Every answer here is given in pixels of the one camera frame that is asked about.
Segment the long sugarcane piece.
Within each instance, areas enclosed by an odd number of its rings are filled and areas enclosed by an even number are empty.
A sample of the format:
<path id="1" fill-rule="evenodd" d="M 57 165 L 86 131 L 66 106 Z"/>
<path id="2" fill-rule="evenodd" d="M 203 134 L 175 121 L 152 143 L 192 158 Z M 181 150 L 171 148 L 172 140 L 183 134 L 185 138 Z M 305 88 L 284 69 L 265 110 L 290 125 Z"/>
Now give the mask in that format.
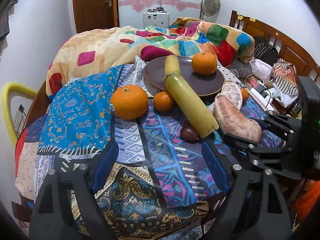
<path id="1" fill-rule="evenodd" d="M 163 82 L 167 91 L 201 138 L 207 137 L 219 128 L 213 114 L 179 73 L 170 72 L 164 76 Z"/>

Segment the large orange with sticker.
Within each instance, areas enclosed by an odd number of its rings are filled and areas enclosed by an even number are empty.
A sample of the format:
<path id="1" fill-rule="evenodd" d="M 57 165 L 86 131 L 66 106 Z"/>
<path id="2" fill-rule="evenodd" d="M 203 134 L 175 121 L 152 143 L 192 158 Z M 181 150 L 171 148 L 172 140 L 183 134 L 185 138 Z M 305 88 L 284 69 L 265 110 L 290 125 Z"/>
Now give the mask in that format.
<path id="1" fill-rule="evenodd" d="M 110 100 L 110 110 L 124 120 L 140 118 L 148 110 L 148 105 L 147 93 L 137 85 L 118 88 Z"/>

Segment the white power strip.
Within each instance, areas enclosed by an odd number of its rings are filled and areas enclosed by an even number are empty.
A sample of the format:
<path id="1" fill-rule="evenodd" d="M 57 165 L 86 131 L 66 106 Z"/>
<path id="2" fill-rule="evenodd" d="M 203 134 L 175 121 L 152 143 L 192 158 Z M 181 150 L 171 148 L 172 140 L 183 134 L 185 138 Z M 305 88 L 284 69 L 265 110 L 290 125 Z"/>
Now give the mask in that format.
<path id="1" fill-rule="evenodd" d="M 251 88 L 249 90 L 249 94 L 253 97 L 253 99 L 263 108 L 265 111 L 276 111 L 272 106 L 273 99 L 267 95 L 261 95 L 255 88 Z"/>

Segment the striped cloth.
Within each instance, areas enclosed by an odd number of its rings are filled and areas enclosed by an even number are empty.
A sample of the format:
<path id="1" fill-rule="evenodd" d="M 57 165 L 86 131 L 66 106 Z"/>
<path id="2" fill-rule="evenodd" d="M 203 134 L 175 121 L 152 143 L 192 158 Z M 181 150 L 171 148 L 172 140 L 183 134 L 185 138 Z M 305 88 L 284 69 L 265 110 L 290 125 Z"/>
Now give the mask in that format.
<path id="1" fill-rule="evenodd" d="M 273 65 L 273 84 L 276 88 L 277 97 L 297 97 L 299 94 L 297 82 L 295 65 L 284 59 L 277 59 L 277 62 Z"/>

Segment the tiny orange by pomelo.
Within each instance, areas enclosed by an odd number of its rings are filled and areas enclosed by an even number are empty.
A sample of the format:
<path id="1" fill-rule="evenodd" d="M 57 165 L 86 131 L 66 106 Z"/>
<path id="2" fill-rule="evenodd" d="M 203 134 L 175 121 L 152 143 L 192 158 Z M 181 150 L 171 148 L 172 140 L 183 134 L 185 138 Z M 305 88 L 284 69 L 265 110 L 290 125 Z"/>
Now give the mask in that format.
<path id="1" fill-rule="evenodd" d="M 244 88 L 241 88 L 240 90 L 241 90 L 241 94 L 242 94 L 242 101 L 246 102 L 249 98 L 249 93 Z"/>

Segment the pink white pouch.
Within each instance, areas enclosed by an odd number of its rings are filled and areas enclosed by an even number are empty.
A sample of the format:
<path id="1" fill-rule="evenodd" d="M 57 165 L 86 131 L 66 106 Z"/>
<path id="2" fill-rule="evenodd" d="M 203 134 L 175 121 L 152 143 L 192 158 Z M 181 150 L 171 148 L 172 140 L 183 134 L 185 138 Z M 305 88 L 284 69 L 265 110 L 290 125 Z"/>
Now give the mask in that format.
<path id="1" fill-rule="evenodd" d="M 262 80 L 270 81 L 273 68 L 260 59 L 254 59 L 251 62 L 252 73 L 259 76 Z"/>

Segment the blue patterned bed cloth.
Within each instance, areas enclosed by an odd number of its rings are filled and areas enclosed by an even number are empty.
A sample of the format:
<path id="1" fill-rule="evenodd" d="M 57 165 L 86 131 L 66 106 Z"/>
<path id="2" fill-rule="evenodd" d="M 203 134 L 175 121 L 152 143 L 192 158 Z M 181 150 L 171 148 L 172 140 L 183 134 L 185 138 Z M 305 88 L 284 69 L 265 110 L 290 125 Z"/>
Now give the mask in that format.
<path id="1" fill-rule="evenodd" d="M 92 159 L 115 141 L 118 157 L 104 187 L 94 196 L 116 239 L 161 239 L 189 231 L 204 237 L 226 196 L 204 161 L 202 144 L 212 142 L 231 163 L 247 170 L 263 170 L 253 166 L 245 152 L 227 145 L 220 127 L 205 138 L 199 136 L 194 144 L 183 141 L 180 131 L 191 124 L 176 101 L 171 110 L 159 112 L 148 96 L 143 116 L 117 117 L 110 110 L 110 100 L 118 88 L 137 85 L 146 92 L 144 82 L 135 81 L 137 71 L 136 64 L 121 64 L 100 74 L 72 78 L 46 106 L 46 114 L 23 130 L 16 145 L 20 153 L 17 179 L 23 178 L 24 168 L 32 177 L 32 183 L 23 188 L 27 206 L 32 215 L 42 183 L 57 160 L 66 171 L 72 160 Z M 255 105 L 254 100 L 242 102 L 239 111 L 260 125 L 266 111 L 261 107 L 253 111 Z M 263 129 L 255 143 L 289 147 Z M 88 235 L 74 195 L 71 208 L 79 231 Z"/>

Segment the wooden headboard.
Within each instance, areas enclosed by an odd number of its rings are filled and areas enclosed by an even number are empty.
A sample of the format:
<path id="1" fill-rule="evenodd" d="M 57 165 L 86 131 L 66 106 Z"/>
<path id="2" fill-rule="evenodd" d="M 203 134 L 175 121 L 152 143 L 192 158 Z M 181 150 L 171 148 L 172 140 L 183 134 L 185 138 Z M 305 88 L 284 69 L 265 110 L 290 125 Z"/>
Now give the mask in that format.
<path id="1" fill-rule="evenodd" d="M 278 57 L 295 65 L 299 76 L 308 76 L 319 84 L 319 65 L 296 41 L 276 28 L 237 11 L 231 12 L 229 25 L 247 34 L 262 37 L 278 51 Z"/>

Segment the black bag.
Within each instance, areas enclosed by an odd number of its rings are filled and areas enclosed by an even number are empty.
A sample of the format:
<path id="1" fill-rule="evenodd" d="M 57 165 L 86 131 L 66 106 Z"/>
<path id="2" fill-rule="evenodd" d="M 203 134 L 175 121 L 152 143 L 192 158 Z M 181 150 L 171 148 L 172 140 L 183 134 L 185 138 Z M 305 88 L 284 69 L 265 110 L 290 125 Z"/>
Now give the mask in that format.
<path id="1" fill-rule="evenodd" d="M 255 41 L 254 58 L 273 66 L 278 58 L 278 51 L 276 48 L 265 42 L 260 36 L 255 36 L 253 38 Z"/>

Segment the brown round plate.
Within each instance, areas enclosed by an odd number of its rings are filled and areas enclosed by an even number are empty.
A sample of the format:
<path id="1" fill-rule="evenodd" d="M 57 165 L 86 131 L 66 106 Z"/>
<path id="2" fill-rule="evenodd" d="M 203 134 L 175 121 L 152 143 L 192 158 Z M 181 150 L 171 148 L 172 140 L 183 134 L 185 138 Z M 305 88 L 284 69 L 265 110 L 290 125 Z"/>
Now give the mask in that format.
<path id="1" fill-rule="evenodd" d="M 154 59 L 144 67 L 144 77 L 159 90 L 166 90 L 163 83 L 165 58 L 166 56 Z M 213 75 L 202 76 L 193 71 L 191 58 L 178 56 L 178 59 L 181 76 L 199 97 L 216 94 L 222 89 L 225 78 L 220 70 L 217 69 Z"/>

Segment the yellow framed object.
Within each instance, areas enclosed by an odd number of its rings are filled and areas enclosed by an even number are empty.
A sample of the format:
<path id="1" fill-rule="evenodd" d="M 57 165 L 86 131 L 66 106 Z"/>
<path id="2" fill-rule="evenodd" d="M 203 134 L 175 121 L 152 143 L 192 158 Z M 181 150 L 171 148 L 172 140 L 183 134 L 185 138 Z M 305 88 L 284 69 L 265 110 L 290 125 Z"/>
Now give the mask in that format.
<path id="1" fill-rule="evenodd" d="M 1 103 L 4 121 L 7 127 L 7 131 L 9 133 L 9 137 L 12 143 L 16 145 L 18 136 L 14 129 L 9 102 L 9 95 L 11 92 L 19 92 L 28 98 L 35 99 L 37 91 L 16 82 L 8 82 L 2 88 Z"/>

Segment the orange on plate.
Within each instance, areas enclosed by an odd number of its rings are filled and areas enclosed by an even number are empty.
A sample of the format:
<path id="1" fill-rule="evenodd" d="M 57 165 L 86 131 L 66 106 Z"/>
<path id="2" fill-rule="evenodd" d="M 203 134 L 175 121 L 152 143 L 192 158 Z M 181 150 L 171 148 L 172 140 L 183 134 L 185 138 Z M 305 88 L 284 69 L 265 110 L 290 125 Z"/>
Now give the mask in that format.
<path id="1" fill-rule="evenodd" d="M 211 53 L 197 53 L 192 58 L 191 66 L 196 74 L 209 76 L 217 70 L 217 59 Z"/>

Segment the small mandarin orange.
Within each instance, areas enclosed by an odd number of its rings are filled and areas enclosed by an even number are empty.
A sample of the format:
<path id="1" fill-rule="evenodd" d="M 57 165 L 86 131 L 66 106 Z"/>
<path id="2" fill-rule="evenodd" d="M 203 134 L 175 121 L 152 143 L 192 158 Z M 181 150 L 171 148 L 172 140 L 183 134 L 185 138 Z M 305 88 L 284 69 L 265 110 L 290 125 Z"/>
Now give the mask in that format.
<path id="1" fill-rule="evenodd" d="M 153 106 L 159 112 L 167 112 L 174 107 L 175 100 L 167 91 L 157 93 L 153 97 Z"/>

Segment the short sugarcane piece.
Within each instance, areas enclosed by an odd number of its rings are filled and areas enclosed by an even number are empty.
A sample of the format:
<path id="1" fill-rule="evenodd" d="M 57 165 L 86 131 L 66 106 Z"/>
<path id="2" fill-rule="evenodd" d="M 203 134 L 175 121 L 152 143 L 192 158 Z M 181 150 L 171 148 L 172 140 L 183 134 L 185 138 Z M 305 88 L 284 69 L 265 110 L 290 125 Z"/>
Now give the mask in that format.
<path id="1" fill-rule="evenodd" d="M 164 62 L 164 75 L 170 73 L 180 73 L 180 62 L 177 56 L 169 55 Z"/>

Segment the colourful patchwork blanket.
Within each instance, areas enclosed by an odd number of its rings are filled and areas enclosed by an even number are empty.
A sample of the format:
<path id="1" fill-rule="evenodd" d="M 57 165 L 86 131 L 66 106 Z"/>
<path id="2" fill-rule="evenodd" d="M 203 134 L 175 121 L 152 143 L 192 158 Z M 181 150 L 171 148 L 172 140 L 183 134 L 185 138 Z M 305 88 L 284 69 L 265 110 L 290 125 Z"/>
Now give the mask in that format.
<path id="1" fill-rule="evenodd" d="M 73 77 L 88 77 L 121 64 L 132 64 L 135 56 L 149 62 L 168 56 L 192 57 L 205 52 L 228 67 L 234 60 L 251 61 L 254 38 L 228 25 L 179 17 L 168 28 L 132 26 L 94 29 L 74 35 L 57 52 L 46 75 L 46 94 L 54 95 Z"/>

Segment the standing electric fan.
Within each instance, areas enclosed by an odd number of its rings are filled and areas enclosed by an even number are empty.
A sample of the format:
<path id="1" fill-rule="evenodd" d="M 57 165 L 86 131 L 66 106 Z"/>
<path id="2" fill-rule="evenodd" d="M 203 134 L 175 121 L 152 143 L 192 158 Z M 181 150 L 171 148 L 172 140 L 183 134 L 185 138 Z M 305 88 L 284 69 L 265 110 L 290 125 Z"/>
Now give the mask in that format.
<path id="1" fill-rule="evenodd" d="M 200 19 L 204 20 L 204 17 L 211 17 L 219 14 L 221 7 L 220 0 L 201 0 L 201 12 Z"/>

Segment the white appliance box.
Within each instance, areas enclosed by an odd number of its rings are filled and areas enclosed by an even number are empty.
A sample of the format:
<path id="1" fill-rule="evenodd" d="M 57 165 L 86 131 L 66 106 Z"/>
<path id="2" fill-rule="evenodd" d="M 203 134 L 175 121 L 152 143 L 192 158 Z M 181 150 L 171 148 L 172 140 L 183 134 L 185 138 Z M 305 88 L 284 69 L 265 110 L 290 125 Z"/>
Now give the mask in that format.
<path id="1" fill-rule="evenodd" d="M 149 26 L 168 28 L 169 21 L 170 14 L 167 11 L 165 11 L 163 7 L 148 9 L 143 14 L 143 28 Z"/>

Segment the brown wooden door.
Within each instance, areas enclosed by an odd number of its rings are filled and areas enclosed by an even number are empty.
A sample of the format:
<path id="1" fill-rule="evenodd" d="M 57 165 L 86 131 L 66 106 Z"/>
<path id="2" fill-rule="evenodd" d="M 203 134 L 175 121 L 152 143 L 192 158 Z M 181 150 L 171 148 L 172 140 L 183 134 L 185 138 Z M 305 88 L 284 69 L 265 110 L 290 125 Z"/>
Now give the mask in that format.
<path id="1" fill-rule="evenodd" d="M 76 32 L 119 26 L 118 0 L 72 0 Z"/>

